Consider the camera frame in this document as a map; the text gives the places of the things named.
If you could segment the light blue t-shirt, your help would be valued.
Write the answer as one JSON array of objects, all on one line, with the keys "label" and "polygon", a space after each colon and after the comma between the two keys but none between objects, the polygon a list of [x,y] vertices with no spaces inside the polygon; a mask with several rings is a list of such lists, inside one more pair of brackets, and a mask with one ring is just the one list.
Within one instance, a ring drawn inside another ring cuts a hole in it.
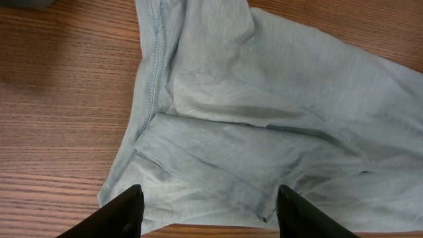
[{"label": "light blue t-shirt", "polygon": [[422,229],[422,74],[246,1],[137,1],[142,61],[99,194],[143,232],[275,229],[286,184],[351,231]]}]

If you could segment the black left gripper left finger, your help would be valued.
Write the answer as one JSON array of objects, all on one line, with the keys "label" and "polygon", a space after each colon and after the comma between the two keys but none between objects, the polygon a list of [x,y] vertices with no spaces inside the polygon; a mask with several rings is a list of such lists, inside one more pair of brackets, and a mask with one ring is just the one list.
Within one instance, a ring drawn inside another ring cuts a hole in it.
[{"label": "black left gripper left finger", "polygon": [[140,238],[144,196],[135,184],[58,238]]}]

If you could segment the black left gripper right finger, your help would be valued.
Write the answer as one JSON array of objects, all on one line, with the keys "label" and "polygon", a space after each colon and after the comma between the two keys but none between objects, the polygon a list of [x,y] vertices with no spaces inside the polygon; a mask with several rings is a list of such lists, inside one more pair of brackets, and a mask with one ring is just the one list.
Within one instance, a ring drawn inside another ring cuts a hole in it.
[{"label": "black left gripper right finger", "polygon": [[280,185],[276,214],[281,238],[358,238],[287,185]]}]

